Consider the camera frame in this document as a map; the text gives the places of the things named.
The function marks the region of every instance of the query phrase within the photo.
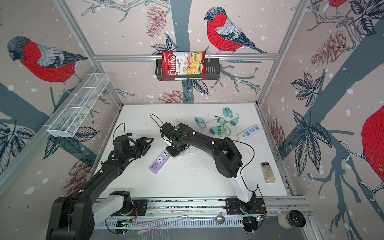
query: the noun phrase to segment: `spice bottle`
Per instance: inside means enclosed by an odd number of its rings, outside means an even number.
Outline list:
[[[263,170],[264,181],[266,183],[274,183],[275,177],[273,176],[272,168],[271,166],[269,166],[269,163],[263,162],[262,170]]]

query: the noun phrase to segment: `white tabletop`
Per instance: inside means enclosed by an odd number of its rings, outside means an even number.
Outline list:
[[[239,123],[236,126],[230,126],[232,130],[230,138],[235,140],[237,134],[254,124],[258,124],[262,128],[255,106],[250,103],[124,105],[116,127],[125,122],[126,132],[132,133],[134,139],[153,137],[155,140],[152,142],[152,147],[147,154],[130,164],[105,189],[100,197],[107,197],[111,192],[121,190],[129,191],[132,197],[142,198],[236,196],[229,179],[217,171],[214,159],[200,149],[183,157],[170,158],[157,174],[153,174],[148,169],[166,147],[161,139],[159,127],[149,117],[150,113],[157,115],[164,123],[169,122],[172,125],[175,125],[177,121],[187,122],[195,131],[209,135],[209,129],[218,126],[218,123],[213,121],[207,124],[206,128],[201,129],[194,121],[195,117],[203,118],[205,121],[213,119],[215,116],[224,117],[222,109],[225,107],[240,115]],[[123,125],[116,130],[115,137],[120,135],[124,135]],[[259,185],[263,196],[286,196],[287,193],[283,181],[281,180],[263,128],[245,142],[251,145],[256,152],[253,161],[243,170],[247,186],[250,189],[256,189],[257,185]],[[242,161],[243,165],[245,165],[251,160],[252,149],[241,143],[235,144],[243,156]],[[111,135],[101,157],[102,162],[107,160],[112,150]],[[266,184],[264,182],[261,169],[262,162],[269,162],[269,165],[272,167],[276,179],[273,184]],[[100,168],[101,164],[99,163],[96,172]]]

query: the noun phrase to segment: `purple power strip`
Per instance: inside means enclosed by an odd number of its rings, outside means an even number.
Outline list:
[[[149,170],[154,174],[158,173],[158,171],[160,171],[160,168],[162,168],[164,164],[167,162],[167,160],[170,158],[171,158],[171,155],[168,153],[166,149],[164,149],[164,151],[160,154],[160,156],[157,157],[157,159],[149,167]]]

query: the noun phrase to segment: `metal ladle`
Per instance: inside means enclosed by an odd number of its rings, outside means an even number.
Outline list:
[[[216,221],[217,224],[223,224],[225,222],[225,217],[223,215],[217,215],[214,219],[211,218],[201,218],[201,217],[191,217],[191,221],[197,220],[212,220]]]

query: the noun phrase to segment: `chip bag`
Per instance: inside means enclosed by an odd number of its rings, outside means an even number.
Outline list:
[[[172,52],[162,51],[162,66],[164,75],[192,75],[207,74],[204,66],[205,51],[194,52]],[[186,80],[186,78],[166,78],[163,81]]]

